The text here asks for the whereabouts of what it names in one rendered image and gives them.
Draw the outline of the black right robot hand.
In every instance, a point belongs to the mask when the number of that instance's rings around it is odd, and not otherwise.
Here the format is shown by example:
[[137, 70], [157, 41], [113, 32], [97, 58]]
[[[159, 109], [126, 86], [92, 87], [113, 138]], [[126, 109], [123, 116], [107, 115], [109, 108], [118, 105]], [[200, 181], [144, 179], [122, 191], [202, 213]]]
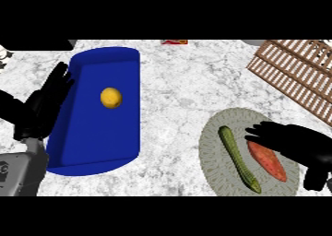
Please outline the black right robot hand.
[[296, 125], [261, 122], [246, 128], [245, 136], [262, 147], [307, 167], [304, 188], [321, 191], [327, 173], [332, 172], [332, 138]]

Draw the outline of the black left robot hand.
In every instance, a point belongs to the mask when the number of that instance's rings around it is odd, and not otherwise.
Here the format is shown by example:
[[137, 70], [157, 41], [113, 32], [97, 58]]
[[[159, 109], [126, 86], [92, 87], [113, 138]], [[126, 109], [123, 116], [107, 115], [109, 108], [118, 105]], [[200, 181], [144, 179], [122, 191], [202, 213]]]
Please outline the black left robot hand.
[[30, 93], [25, 102], [0, 90], [0, 118], [14, 125], [14, 140], [48, 137], [72, 85], [67, 65], [58, 62], [42, 87]]

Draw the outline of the orange sweet potato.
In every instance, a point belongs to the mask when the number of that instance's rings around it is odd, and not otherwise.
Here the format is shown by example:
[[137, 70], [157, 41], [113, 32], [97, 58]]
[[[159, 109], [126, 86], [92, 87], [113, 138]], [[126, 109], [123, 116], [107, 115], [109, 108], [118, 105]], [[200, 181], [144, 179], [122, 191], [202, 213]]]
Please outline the orange sweet potato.
[[276, 180], [284, 182], [287, 180], [287, 176], [274, 152], [252, 141], [248, 141], [246, 144], [253, 160], [256, 161], [265, 172]]

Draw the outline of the grey oval placemat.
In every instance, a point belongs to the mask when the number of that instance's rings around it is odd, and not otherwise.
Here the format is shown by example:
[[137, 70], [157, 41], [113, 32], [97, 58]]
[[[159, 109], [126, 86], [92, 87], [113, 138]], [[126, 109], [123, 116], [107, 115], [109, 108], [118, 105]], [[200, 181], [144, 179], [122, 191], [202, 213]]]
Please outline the grey oval placemat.
[[[268, 121], [259, 112], [243, 108], [230, 108], [218, 112], [208, 120], [199, 140], [200, 169], [205, 180], [218, 196], [295, 196], [299, 185], [299, 166], [274, 153], [287, 179], [279, 181], [259, 166], [249, 153], [245, 129]], [[261, 187], [258, 194], [242, 182], [236, 165], [218, 137], [218, 128], [227, 126], [236, 139], [236, 146], [243, 163]]]

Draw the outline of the brown wooden tiered shelf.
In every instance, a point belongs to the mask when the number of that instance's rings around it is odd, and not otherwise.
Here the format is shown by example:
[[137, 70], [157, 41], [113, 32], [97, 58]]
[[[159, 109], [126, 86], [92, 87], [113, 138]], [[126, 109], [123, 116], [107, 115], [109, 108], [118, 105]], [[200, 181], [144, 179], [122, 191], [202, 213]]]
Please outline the brown wooden tiered shelf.
[[332, 47], [318, 40], [265, 40], [246, 68], [332, 127]]

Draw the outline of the blue tray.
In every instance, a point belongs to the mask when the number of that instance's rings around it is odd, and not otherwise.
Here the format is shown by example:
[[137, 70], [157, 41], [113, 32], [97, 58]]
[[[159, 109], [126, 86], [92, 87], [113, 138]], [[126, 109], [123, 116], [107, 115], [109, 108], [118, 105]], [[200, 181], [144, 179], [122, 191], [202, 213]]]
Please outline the blue tray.
[[[140, 152], [140, 53], [104, 47], [76, 53], [67, 71], [75, 80], [47, 140], [47, 170], [64, 176], [122, 167]], [[109, 109], [100, 92], [115, 88], [119, 106]]]

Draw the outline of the yellow lemon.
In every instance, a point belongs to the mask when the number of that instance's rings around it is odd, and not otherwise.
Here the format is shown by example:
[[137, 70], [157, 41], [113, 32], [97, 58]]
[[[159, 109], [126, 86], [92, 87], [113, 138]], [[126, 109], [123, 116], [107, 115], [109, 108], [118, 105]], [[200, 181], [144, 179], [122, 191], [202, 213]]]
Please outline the yellow lemon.
[[115, 88], [104, 88], [100, 92], [100, 102], [103, 106], [113, 109], [122, 102], [122, 95]]

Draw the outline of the green cucumber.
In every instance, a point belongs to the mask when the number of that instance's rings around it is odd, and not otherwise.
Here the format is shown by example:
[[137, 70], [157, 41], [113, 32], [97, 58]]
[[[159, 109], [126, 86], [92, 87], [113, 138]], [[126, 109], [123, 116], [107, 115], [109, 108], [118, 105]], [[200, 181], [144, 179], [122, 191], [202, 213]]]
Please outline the green cucumber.
[[234, 135], [233, 135], [231, 129], [225, 125], [218, 128], [218, 138], [225, 148], [225, 151], [228, 153], [228, 156], [231, 158], [231, 161], [234, 163], [240, 181], [243, 182], [245, 186], [256, 194], [259, 194], [261, 193], [259, 183], [245, 165], [245, 162], [239, 153], [237, 145], [236, 145]]

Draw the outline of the black appliance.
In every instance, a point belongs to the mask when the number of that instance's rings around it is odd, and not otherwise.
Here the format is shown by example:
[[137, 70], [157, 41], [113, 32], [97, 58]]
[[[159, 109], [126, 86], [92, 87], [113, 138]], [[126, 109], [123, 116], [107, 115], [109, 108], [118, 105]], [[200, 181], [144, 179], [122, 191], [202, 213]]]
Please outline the black appliance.
[[70, 51], [76, 40], [0, 40], [0, 44], [10, 51]]

